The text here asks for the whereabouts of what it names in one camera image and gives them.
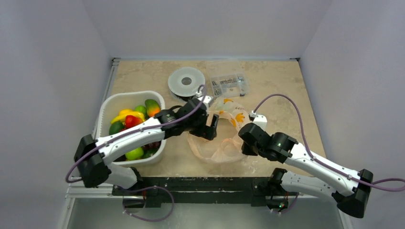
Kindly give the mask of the orange printed plastic bag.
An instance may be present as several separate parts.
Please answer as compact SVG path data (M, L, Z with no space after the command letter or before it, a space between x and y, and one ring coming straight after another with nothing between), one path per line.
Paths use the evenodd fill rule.
M218 115L217 136L209 141L188 134L187 140L194 155L200 160L211 163L231 163L245 158L242 154L242 139L239 130L250 123L245 108L230 98L218 97L209 109L209 121Z

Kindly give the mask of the green orange mango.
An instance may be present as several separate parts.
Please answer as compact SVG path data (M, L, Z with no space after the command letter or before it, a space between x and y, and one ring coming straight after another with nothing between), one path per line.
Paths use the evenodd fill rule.
M153 99L145 100L145 107L148 117L154 117L155 114L161 111L160 104Z

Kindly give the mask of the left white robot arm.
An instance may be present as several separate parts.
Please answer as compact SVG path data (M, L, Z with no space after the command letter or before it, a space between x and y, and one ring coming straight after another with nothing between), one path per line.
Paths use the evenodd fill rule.
M73 165L79 172L79 181L86 188L107 183L124 188L130 195L137 195L142 190L139 172L133 167L115 165L114 161L133 149L179 136L183 132L213 140L218 117L212 118L211 123L206 125L208 109L212 104L212 97L202 96L189 100L178 110L161 110L147 121L117 134L98 139L91 135L83 136Z

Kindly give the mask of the red orange fake fruit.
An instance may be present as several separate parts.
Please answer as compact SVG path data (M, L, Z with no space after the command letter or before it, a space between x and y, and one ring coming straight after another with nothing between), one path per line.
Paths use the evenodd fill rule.
M129 129L129 128L135 127L143 122L144 122L143 119L140 117L136 117L133 115L127 115L125 118L125 121L124 121L124 126L126 129Z

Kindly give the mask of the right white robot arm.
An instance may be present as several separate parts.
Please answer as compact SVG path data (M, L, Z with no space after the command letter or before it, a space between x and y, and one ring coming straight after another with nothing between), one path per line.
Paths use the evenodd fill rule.
M367 169L352 170L335 164L313 152L287 134L269 135L256 124L249 123L238 132L242 139L242 152L248 156L261 156L299 168L310 176L302 176L282 168L275 168L268 180L274 194L281 192L304 193L335 201L337 208L352 217L362 219L365 214L373 173Z

